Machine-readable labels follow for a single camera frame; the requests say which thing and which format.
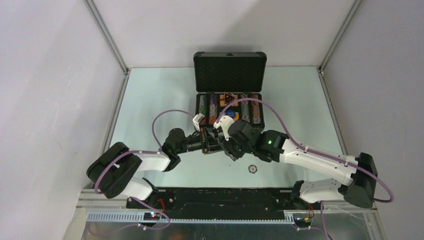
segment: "open case lid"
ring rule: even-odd
[[[267,55],[257,52],[196,52],[196,90],[258,93],[262,90]]]

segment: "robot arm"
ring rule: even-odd
[[[194,118],[200,122],[201,116]],[[224,151],[233,161],[244,154],[253,154],[265,162],[282,162],[299,165],[329,176],[331,179],[320,181],[297,181],[291,193],[293,203],[300,208],[317,201],[345,200],[361,208],[371,208],[373,205],[376,181],[356,168],[338,163],[296,147],[289,137],[275,130],[258,131],[247,121],[234,121],[223,116],[214,124],[213,136],[205,128],[198,128],[199,135],[185,136],[180,128],[169,132],[162,152],[136,151],[120,159],[104,175],[98,189],[107,198],[119,194],[145,200],[157,193],[157,189],[147,179],[137,179],[133,175],[139,171],[156,170],[167,172],[174,169],[180,160],[179,154],[202,150],[204,154]],[[117,142],[108,149],[87,170],[87,176],[95,183],[117,156],[128,152],[128,147]],[[360,166],[377,176],[373,158],[361,153],[359,157],[334,156]]]
[[[377,176],[374,160],[366,153],[354,157],[319,150],[345,160],[343,164],[308,152],[316,148],[305,145],[304,150],[299,149],[285,133],[275,130],[260,132],[243,120],[234,121],[231,117],[223,116],[214,124],[214,128],[223,133],[224,138],[219,143],[234,161],[248,153],[265,162],[295,164],[331,178],[312,182],[297,181],[291,194],[295,204],[345,200],[361,208],[373,206],[376,180],[348,165],[362,167]]]

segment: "light blue tabletop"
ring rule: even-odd
[[[324,91],[315,67],[266,67],[262,99],[281,115],[298,141],[334,153],[342,153]],[[122,100],[112,142],[124,142],[134,150],[156,151],[153,119],[169,109],[195,114],[196,83],[192,67],[133,68]],[[275,115],[264,110],[265,130],[284,132]],[[161,143],[172,128],[186,135],[194,131],[192,120],[180,112],[162,115],[155,124]],[[264,188],[292,187],[298,180],[328,177],[292,164],[263,162],[245,154],[232,161],[224,153],[203,155],[200,151],[180,154],[181,163],[170,172],[137,173],[158,187]],[[257,166],[252,174],[248,166]]]

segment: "white wall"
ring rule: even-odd
[[[424,237],[423,13],[422,0],[364,1],[324,71],[348,150],[394,191],[377,205],[391,240]]]
[[[0,238],[61,239],[123,74],[81,0],[0,3]]]
[[[318,66],[354,0],[96,0],[129,67],[187,67],[197,51],[263,51]]]

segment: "red wire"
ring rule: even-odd
[[[314,208],[312,207],[312,205],[309,205],[309,210],[312,211],[312,217],[311,218],[314,218],[315,212],[314,212]]]
[[[162,206],[162,212],[165,211],[165,203],[162,198],[159,198],[157,201],[160,202],[160,205]]]

